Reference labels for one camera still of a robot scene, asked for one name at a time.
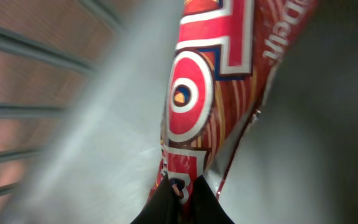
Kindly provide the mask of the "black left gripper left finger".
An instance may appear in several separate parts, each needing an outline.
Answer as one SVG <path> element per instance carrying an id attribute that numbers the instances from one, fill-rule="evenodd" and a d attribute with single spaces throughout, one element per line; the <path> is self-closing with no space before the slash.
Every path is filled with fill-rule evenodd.
<path id="1" fill-rule="evenodd" d="M 131 224 L 176 224 L 179 201 L 166 175 Z"/>

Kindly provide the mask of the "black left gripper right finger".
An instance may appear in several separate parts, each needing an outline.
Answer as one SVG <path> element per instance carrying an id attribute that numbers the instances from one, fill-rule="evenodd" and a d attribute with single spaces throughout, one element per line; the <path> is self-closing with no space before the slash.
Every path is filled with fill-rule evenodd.
<path id="1" fill-rule="evenodd" d="M 195 224 L 234 224 L 202 175 L 193 183 L 191 211 Z"/>

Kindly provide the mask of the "red Top chocolate bar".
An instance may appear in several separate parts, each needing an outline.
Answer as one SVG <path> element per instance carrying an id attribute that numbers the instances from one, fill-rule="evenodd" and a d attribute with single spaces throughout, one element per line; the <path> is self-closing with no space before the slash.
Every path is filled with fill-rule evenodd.
<path id="1" fill-rule="evenodd" d="M 180 19 L 162 116 L 162 160 L 184 211 L 195 180 L 227 173 L 257 119 L 278 66 L 315 0 L 190 0 Z"/>

